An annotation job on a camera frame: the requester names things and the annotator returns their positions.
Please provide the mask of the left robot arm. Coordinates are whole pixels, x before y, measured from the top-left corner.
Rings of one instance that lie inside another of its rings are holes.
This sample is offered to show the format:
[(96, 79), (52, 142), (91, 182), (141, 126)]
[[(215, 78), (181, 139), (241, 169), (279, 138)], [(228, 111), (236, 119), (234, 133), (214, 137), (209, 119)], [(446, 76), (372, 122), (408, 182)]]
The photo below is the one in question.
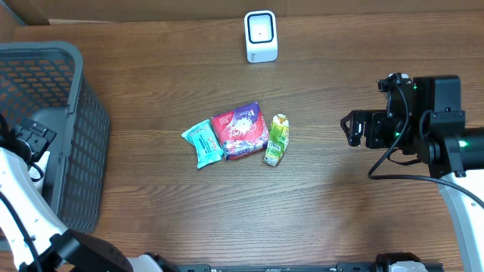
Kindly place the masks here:
[(34, 152), (1, 117), (1, 230), (19, 271), (177, 271), (160, 255), (127, 258), (113, 244), (71, 230), (53, 213), (29, 175)]

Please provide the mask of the white tube gold cap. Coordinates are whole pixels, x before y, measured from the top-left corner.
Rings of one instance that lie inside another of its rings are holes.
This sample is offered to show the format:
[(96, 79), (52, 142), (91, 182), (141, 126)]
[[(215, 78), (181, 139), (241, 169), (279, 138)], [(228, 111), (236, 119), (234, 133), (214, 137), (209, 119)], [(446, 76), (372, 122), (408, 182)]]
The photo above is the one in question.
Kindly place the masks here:
[(44, 183), (45, 183), (45, 173), (48, 165), (50, 152), (45, 151), (38, 162), (34, 162), (29, 169), (29, 176), (40, 194), (42, 194)]

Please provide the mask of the green yellow juice carton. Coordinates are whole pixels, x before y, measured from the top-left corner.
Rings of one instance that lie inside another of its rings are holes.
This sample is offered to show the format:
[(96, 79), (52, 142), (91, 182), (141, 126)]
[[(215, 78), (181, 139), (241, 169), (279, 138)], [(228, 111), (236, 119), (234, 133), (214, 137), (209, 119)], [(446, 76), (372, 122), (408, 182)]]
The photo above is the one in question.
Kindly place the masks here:
[(289, 136), (289, 120), (286, 115), (279, 113), (273, 117), (271, 122), (269, 139), (263, 162), (271, 166), (277, 166), (287, 150)]

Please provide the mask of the teal wipes packet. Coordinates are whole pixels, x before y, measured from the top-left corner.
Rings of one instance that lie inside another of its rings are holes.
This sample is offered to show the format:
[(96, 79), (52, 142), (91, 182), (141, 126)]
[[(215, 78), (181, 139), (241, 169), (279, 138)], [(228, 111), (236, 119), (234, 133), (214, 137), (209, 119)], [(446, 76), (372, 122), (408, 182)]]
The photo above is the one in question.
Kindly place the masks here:
[(219, 146), (208, 119), (184, 131), (181, 136), (195, 147), (198, 169), (222, 159), (224, 151)]

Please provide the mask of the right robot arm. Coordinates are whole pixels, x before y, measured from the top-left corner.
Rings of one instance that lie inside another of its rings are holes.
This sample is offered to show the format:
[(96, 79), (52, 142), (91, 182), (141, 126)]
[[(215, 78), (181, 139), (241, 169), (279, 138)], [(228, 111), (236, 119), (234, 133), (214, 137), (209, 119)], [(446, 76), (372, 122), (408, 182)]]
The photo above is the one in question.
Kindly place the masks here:
[(413, 155), (429, 175), (381, 175), (383, 180), (429, 181), (447, 205), (466, 271), (483, 269), (483, 129), (468, 128), (456, 75), (410, 78), (393, 73), (377, 82), (384, 110), (353, 110), (340, 120), (348, 144)]

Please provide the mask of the red purple pad package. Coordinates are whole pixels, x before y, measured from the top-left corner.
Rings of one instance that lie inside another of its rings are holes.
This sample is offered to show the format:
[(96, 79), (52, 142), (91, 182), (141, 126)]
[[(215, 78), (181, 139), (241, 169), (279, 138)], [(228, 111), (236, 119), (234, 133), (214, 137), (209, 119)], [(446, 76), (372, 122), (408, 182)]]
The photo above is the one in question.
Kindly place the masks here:
[(213, 116), (211, 125), (227, 160), (264, 150), (269, 132), (257, 102)]

